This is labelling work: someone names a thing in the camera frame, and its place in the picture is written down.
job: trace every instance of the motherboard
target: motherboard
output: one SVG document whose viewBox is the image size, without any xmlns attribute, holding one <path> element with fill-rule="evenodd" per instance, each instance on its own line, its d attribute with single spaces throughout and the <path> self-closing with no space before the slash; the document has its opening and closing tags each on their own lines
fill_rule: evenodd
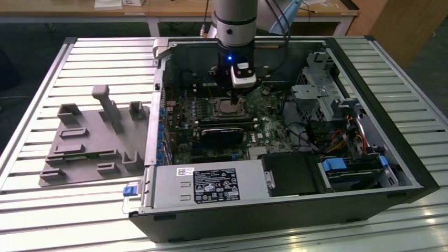
<svg viewBox="0 0 448 252">
<path fill-rule="evenodd" d="M 294 146 L 278 95 L 261 87 L 233 104 L 230 97 L 186 91 L 173 104 L 174 164 L 258 159 Z"/>
</svg>

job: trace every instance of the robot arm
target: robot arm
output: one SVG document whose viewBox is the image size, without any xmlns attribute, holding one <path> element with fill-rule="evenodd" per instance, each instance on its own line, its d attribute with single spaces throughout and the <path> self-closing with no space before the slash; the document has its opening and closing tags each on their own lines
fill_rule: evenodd
<svg viewBox="0 0 448 252">
<path fill-rule="evenodd" d="M 210 34 L 218 37 L 219 62 L 213 75 L 234 97 L 250 93 L 258 82 L 254 63 L 257 29 L 282 34 L 290 28 L 287 24 L 293 24 L 301 3 L 301 0 L 214 1 L 217 32 Z"/>
</svg>

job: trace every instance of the green circuit board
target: green circuit board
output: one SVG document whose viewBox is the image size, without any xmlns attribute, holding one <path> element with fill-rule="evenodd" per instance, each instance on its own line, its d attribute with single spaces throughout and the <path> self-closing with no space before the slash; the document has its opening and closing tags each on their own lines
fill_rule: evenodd
<svg viewBox="0 0 448 252">
<path fill-rule="evenodd" d="M 233 160 L 249 160 L 249 149 L 265 146 L 267 151 L 290 152 L 293 144 L 283 118 L 278 115 L 279 98 L 275 94 L 265 96 L 262 88 L 243 98 L 245 112 L 255 118 L 257 128 L 245 132 L 243 142 L 229 148 L 203 148 L 197 137 L 197 120 L 209 120 L 215 115 L 217 98 L 190 97 L 178 101 L 174 109 L 173 135 L 175 136 L 174 164 L 189 164 L 198 158 L 233 157 Z"/>
</svg>

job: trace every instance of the floor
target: floor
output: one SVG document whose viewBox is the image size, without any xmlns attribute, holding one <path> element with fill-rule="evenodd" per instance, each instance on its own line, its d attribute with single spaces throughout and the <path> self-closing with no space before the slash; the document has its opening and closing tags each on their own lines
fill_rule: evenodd
<svg viewBox="0 0 448 252">
<path fill-rule="evenodd" d="M 163 24 L 163 36 L 198 36 L 201 24 Z M 0 151 L 27 110 L 66 37 L 147 37 L 145 23 L 58 24 L 50 33 L 43 24 L 0 24 L 0 48 L 22 75 L 22 84 L 0 91 Z M 411 78 L 448 115 L 448 19 L 406 69 Z"/>
</svg>

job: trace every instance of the white sticker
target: white sticker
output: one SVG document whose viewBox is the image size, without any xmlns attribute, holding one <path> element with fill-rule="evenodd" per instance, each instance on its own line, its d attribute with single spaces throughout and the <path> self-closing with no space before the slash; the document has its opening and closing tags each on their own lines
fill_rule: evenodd
<svg viewBox="0 0 448 252">
<path fill-rule="evenodd" d="M 227 195 L 229 196 L 239 195 L 239 192 L 229 192 Z"/>
<path fill-rule="evenodd" d="M 238 66 L 238 68 L 241 68 L 241 69 L 247 69 L 247 68 L 250 68 L 250 63 L 239 63 L 239 64 L 237 64 L 237 66 Z"/>
<path fill-rule="evenodd" d="M 195 168 L 187 167 L 187 168 L 178 168 L 178 176 L 191 176 L 194 175 Z"/>
<path fill-rule="evenodd" d="M 143 12 L 126 12 L 125 14 L 130 15 L 130 16 L 143 16 L 146 13 L 143 13 Z"/>
</svg>

